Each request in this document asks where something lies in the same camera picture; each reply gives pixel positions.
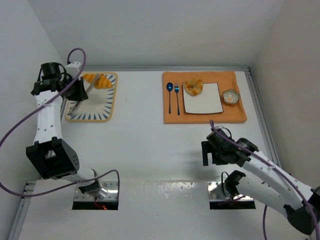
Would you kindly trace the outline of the silver metal tongs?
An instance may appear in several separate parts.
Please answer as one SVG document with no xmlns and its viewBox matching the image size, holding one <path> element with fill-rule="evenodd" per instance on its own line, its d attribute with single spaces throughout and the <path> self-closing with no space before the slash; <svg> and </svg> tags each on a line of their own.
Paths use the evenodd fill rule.
<svg viewBox="0 0 320 240">
<path fill-rule="evenodd" d="M 76 114 L 76 111 L 80 108 L 83 101 L 89 99 L 89 93 L 98 87 L 98 82 L 100 81 L 99 74 L 85 74 L 80 77 L 76 82 L 79 86 L 76 89 L 76 95 L 71 101 L 74 101 L 75 104 L 69 109 L 68 115 L 73 117 Z"/>
</svg>

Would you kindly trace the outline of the golden croissant bread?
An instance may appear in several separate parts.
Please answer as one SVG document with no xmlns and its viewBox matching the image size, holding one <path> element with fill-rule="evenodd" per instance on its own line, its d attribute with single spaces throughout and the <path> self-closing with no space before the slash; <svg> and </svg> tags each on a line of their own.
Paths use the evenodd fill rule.
<svg viewBox="0 0 320 240">
<path fill-rule="evenodd" d="M 93 87 L 95 89 L 101 90 L 101 89 L 111 89 L 113 87 L 112 83 L 108 80 L 108 78 L 104 74 L 97 74 L 98 78 L 94 82 Z M 96 74 L 87 73 L 84 74 L 83 79 L 92 84 L 94 79 L 96 78 Z"/>
</svg>

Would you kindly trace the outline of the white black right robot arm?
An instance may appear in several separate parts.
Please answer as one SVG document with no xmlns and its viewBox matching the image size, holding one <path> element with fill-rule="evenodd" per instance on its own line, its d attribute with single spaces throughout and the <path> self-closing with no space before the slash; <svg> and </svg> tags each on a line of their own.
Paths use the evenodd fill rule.
<svg viewBox="0 0 320 240">
<path fill-rule="evenodd" d="M 292 177 L 269 160 L 259 148 L 245 138 L 237 141 L 223 129 L 214 129 L 201 142 L 202 161 L 208 166 L 208 154 L 217 166 L 235 164 L 209 194 L 219 209 L 248 196 L 282 214 L 300 233 L 311 235 L 320 222 L 320 189 L 312 188 Z"/>
</svg>

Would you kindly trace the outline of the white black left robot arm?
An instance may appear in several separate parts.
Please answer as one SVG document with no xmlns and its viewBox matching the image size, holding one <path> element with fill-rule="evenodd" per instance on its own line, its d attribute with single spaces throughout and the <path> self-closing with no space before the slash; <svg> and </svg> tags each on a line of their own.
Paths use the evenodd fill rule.
<svg viewBox="0 0 320 240">
<path fill-rule="evenodd" d="M 75 150 L 63 140 L 61 112 L 68 100 L 88 99 L 83 78 L 82 63 L 43 63 L 31 94 L 41 110 L 37 113 L 37 130 L 33 144 L 25 153 L 43 179 L 67 180 L 76 183 L 82 194 L 95 200 L 106 197 L 107 191 L 92 168 L 81 166 Z"/>
</svg>

